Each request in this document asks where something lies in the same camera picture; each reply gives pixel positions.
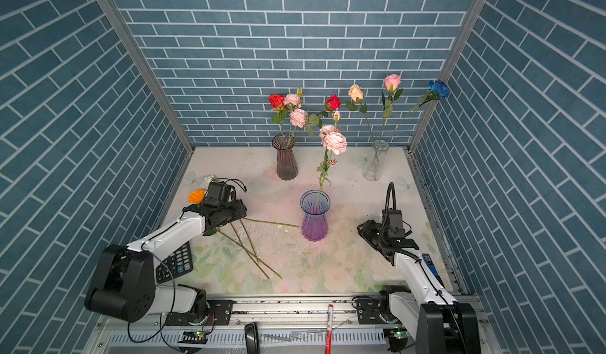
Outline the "pink peony spray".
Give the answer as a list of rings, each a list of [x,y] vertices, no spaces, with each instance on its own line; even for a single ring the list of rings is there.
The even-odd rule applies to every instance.
[[[283,102],[283,106],[290,119],[290,124],[301,130],[306,128],[309,120],[309,114],[302,108],[303,94],[303,90],[299,87],[295,93],[287,94]]]
[[[328,179],[328,173],[331,167],[333,167],[337,160],[335,156],[341,155],[347,150],[347,139],[340,132],[338,126],[339,120],[341,119],[341,112],[336,109],[332,112],[331,118],[333,120],[332,125],[323,125],[320,128],[320,142],[324,148],[324,156],[317,168],[319,173],[319,188],[318,190],[323,191],[324,184],[330,182]]]

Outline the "red rose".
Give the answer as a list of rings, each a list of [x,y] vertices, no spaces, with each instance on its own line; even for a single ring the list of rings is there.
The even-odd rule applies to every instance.
[[[280,134],[284,135],[283,123],[287,118],[287,108],[285,105],[285,96],[273,94],[269,96],[268,99],[271,104],[272,110],[274,111],[274,115],[271,117],[271,120],[279,125]]]
[[[332,95],[325,102],[322,111],[318,112],[317,114],[309,115],[308,122],[311,125],[317,126],[318,128],[321,128],[323,126],[322,119],[325,117],[326,118],[330,117],[333,120],[333,122],[338,122],[340,119],[340,111],[339,111],[340,108],[341,108],[340,99],[336,95]]]

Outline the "clear ribbed glass vase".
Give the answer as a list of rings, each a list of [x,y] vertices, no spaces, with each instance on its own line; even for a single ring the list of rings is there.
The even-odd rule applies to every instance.
[[[385,157],[389,150],[387,141],[379,139],[373,142],[372,152],[366,158],[362,171],[364,179],[378,181],[382,177]]]

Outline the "cream white rose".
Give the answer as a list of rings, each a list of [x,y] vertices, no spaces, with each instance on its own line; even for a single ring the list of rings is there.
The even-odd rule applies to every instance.
[[[367,117],[368,107],[364,103],[365,95],[362,92],[361,88],[354,84],[350,87],[348,91],[348,95],[350,97],[350,101],[346,102],[346,107],[351,112],[359,112],[364,119],[364,122],[369,129],[372,140],[375,139],[374,134],[372,132],[372,126],[369,123],[369,119]]]

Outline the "blue rose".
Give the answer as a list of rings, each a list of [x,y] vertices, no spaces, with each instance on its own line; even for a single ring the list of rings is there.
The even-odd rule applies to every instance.
[[[405,120],[413,113],[418,112],[423,106],[433,103],[439,102],[442,99],[447,98],[451,94],[451,90],[445,84],[445,82],[441,80],[434,80],[429,82],[428,89],[424,95],[421,96],[416,105],[409,110],[402,119],[397,123],[394,132],[396,132],[399,127],[405,122]]]

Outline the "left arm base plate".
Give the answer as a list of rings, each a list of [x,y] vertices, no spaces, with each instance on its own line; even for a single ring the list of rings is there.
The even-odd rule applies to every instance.
[[[173,313],[166,318],[169,327],[228,326],[235,302],[233,300],[208,300],[200,311]]]

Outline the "blue purple gradient vase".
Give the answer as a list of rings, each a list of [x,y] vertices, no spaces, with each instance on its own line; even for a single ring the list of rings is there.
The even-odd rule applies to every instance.
[[[328,235],[327,213],[331,207],[329,196],[320,190],[307,191],[300,199],[304,213],[301,233],[305,239],[318,242]]]

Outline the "small white flower spray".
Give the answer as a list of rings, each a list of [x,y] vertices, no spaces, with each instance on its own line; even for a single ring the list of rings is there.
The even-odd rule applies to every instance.
[[[212,175],[209,175],[207,177],[204,178],[204,184],[205,186],[208,186],[211,184],[211,182],[213,182],[216,178]]]

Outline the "dark purple ribbed vase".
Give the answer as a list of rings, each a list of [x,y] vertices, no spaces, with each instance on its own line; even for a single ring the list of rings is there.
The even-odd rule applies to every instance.
[[[275,136],[271,145],[277,150],[276,173],[281,180],[293,180],[298,175],[298,164],[293,148],[296,139],[293,136],[279,134]]]

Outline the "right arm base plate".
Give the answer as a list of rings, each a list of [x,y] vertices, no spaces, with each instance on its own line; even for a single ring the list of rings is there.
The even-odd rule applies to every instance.
[[[392,324],[395,321],[386,305],[379,299],[357,296],[352,298],[351,305],[361,325]]]

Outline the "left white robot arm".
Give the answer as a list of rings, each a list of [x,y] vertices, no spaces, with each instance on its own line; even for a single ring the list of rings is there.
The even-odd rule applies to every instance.
[[[96,264],[85,308],[125,322],[147,315],[178,314],[190,324],[208,320],[206,292],[192,286],[156,282],[156,268],[190,240],[246,216],[240,199],[221,207],[192,204],[181,216],[126,246],[105,248]]]

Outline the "light pink rose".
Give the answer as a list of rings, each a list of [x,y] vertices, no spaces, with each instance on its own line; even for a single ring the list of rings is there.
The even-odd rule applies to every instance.
[[[393,114],[395,102],[402,95],[403,89],[400,87],[401,83],[401,76],[397,74],[391,74],[383,81],[383,91],[381,92],[380,99],[383,106],[383,123],[380,130],[380,140],[383,139],[388,119]]]

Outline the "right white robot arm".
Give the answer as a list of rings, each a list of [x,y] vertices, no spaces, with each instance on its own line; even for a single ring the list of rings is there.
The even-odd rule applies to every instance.
[[[380,317],[399,322],[410,334],[416,353],[480,353],[478,317],[468,303],[458,301],[432,271],[404,229],[402,212],[383,211],[380,222],[368,220],[358,235],[380,253],[404,278],[407,286],[385,286],[380,292]]]

